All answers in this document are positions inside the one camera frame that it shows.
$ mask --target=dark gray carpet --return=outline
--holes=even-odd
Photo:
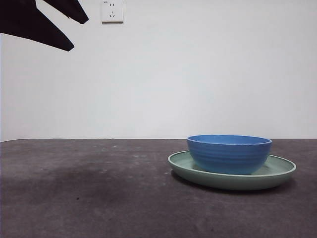
[[[317,140],[275,140],[297,164],[277,188],[187,182],[168,155],[185,140],[1,143],[2,238],[316,238]]]

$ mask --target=wall socket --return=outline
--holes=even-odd
[[[101,3],[102,23],[123,22],[123,0],[104,0]]]

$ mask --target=black silhouette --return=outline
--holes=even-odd
[[[44,0],[79,23],[88,20],[77,0]],[[23,37],[65,51],[71,41],[37,8],[35,0],[0,0],[0,33]]]

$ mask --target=ceramic bowl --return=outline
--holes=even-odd
[[[266,161],[272,141],[246,135],[193,135],[187,144],[195,163],[220,174],[249,175]]]

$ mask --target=green plate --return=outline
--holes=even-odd
[[[269,155],[264,165],[251,175],[227,175],[206,172],[199,168],[189,151],[168,157],[172,169],[182,178],[208,187],[229,190],[258,190],[276,187],[291,178],[296,165],[286,159]]]

